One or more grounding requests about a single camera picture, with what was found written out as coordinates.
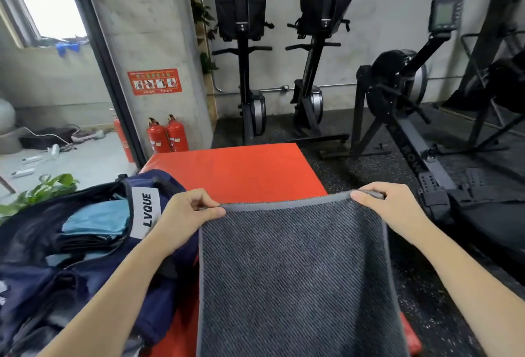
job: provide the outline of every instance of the concrete wall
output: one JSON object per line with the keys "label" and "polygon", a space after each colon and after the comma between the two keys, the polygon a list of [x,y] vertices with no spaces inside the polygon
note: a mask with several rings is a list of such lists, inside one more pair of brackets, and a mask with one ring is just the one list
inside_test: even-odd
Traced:
{"label": "concrete wall", "polygon": [[[355,82],[355,73],[360,65],[371,63],[383,51],[394,48],[418,50],[427,41],[427,22],[431,0],[353,0],[346,18],[351,20],[351,32],[344,27],[332,37],[333,42],[341,42],[342,47],[325,48],[316,84]],[[481,28],[489,0],[465,0],[463,24],[460,33],[476,32]],[[204,0],[212,6],[214,0]],[[295,30],[286,27],[287,22],[295,22],[300,16],[299,0],[267,0],[266,19],[273,22],[275,29],[266,29],[265,36],[254,45],[270,45],[273,51],[256,51],[250,55],[250,81],[252,89],[293,85],[302,76],[307,53],[303,50],[285,51],[286,45],[297,42]],[[466,57],[458,41],[453,39],[427,63],[430,77],[440,78],[462,75]],[[212,49],[222,49],[235,42],[212,42]],[[220,55],[215,57],[220,68],[215,71],[217,86],[224,91],[237,91],[239,85],[237,57]],[[444,100],[453,92],[459,79],[431,80],[428,84],[426,101]],[[355,87],[326,88],[324,90],[325,109],[351,108],[354,103]],[[266,93],[269,114],[290,113],[289,93]],[[236,116],[239,96],[218,96],[217,113],[221,116]]]}
{"label": "concrete wall", "polygon": [[93,50],[19,49],[0,21],[0,90],[30,129],[113,121],[112,107]]}
{"label": "concrete wall", "polygon": [[[209,148],[212,127],[189,0],[93,0],[143,146],[148,117],[174,114],[191,149]],[[128,71],[177,68],[182,93],[134,96]]]}

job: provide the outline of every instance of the bag label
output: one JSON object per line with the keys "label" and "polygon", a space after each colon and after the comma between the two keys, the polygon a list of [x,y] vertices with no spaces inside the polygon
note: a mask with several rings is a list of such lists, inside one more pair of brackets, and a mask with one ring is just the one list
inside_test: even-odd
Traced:
{"label": "bag label", "polygon": [[159,190],[149,187],[132,187],[133,224],[130,237],[142,239],[161,216]]}

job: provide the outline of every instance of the red gym mat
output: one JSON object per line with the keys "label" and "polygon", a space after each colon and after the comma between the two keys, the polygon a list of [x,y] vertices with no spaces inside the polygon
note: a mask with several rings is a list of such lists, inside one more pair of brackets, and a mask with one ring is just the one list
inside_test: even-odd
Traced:
{"label": "red gym mat", "polygon": [[[186,189],[205,188],[222,203],[301,200],[326,195],[325,188],[295,144],[265,144],[156,154],[142,171],[161,169]],[[181,301],[166,337],[152,351],[154,357],[193,357],[198,326],[197,285]],[[410,352],[421,344],[410,326],[405,334]]]}

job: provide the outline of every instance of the navy blue bag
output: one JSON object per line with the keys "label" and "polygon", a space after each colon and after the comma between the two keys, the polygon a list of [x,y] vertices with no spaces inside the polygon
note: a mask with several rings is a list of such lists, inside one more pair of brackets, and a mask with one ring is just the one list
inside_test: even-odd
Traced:
{"label": "navy blue bag", "polygon": [[[172,176],[153,169],[43,201],[5,221],[0,226],[0,355],[40,351],[146,236],[170,198],[183,191]],[[60,253],[56,241],[69,217],[86,206],[111,201],[115,195],[126,197],[130,208],[115,247],[101,257],[49,267],[46,257]],[[132,331],[132,337],[143,345],[152,346],[166,335],[177,290],[195,274],[197,251],[194,234],[153,277]]]}

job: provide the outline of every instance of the exercise ball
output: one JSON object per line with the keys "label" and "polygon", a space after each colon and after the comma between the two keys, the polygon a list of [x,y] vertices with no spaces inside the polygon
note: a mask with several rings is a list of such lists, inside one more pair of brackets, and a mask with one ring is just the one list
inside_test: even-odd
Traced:
{"label": "exercise ball", "polygon": [[0,134],[6,134],[15,128],[15,109],[6,100],[0,98]]}

